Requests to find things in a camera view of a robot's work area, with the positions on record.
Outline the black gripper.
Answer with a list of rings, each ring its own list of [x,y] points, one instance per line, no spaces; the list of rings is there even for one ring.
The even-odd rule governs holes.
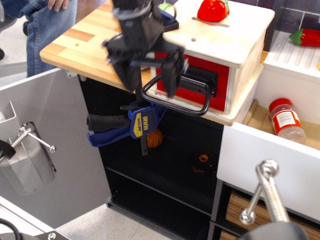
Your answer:
[[[107,58],[127,90],[133,92],[141,82],[140,66],[162,66],[161,80],[169,98],[173,97],[180,84],[182,73],[189,66],[182,46],[169,42],[160,35],[155,43],[130,45],[123,33],[117,33],[102,45],[107,49]]]

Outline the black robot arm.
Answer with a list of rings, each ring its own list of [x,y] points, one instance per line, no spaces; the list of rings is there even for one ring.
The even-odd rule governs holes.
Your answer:
[[[121,32],[104,42],[108,59],[129,91],[141,82],[141,67],[161,69],[160,79],[169,97],[180,84],[184,48],[164,39],[164,23],[158,6],[151,0],[114,0],[113,16]]]

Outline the person's hand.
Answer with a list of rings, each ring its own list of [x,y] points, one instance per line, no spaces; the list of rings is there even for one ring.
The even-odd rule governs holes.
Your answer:
[[[66,10],[69,5],[69,0],[48,0],[47,7],[50,10],[54,10],[56,12],[59,12],[60,9]]]

